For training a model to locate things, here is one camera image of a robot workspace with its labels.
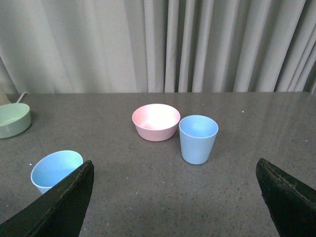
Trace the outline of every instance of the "curtain fold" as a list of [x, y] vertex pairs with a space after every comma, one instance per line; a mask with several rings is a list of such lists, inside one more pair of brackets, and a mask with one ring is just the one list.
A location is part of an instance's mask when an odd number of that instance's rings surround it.
[[314, 92], [315, 12], [314, 0], [1, 1], [0, 86]]

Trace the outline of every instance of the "speckled countertop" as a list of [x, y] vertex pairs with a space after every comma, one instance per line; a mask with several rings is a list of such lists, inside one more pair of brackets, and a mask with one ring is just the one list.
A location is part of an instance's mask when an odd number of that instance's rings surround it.
[[[80, 237], [278, 236], [255, 176], [259, 158], [316, 189], [316, 96], [308, 93], [28, 94], [22, 102], [31, 127], [0, 140], [0, 223], [40, 196], [31, 170], [59, 150], [95, 165]], [[132, 113], [150, 103], [217, 121], [205, 164], [182, 159], [178, 130], [164, 142], [137, 134]]]

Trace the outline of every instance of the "cup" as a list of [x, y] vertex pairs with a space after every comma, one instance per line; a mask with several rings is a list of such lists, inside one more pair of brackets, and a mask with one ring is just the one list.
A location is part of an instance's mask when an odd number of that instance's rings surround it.
[[183, 159], [190, 164], [207, 161], [218, 132], [217, 123], [206, 116], [191, 115], [179, 123]]
[[55, 152], [34, 166], [31, 181], [44, 194], [82, 164], [82, 156], [77, 152]]

